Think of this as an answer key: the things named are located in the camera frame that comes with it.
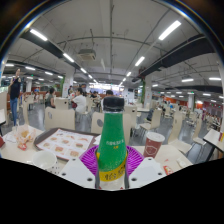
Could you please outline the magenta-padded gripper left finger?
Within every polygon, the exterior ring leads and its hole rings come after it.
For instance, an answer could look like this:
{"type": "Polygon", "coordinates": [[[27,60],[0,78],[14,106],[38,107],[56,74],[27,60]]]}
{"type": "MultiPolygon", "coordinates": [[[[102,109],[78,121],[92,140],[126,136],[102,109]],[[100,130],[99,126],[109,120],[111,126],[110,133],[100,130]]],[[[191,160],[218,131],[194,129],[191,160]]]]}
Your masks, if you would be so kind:
{"type": "Polygon", "coordinates": [[[97,146],[93,146],[79,158],[70,159],[60,171],[59,176],[84,188],[99,189],[97,149],[97,146]]]}

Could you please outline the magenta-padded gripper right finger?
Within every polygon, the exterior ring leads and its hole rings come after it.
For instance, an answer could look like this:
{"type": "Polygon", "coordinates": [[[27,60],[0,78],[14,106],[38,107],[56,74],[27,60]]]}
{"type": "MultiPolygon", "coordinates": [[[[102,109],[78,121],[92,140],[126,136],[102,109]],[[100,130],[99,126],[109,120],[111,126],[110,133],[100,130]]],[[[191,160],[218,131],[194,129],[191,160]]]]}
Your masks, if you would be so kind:
{"type": "Polygon", "coordinates": [[[127,147],[126,188],[140,188],[165,177],[161,165],[152,157],[144,157],[135,148],[127,147]]]}

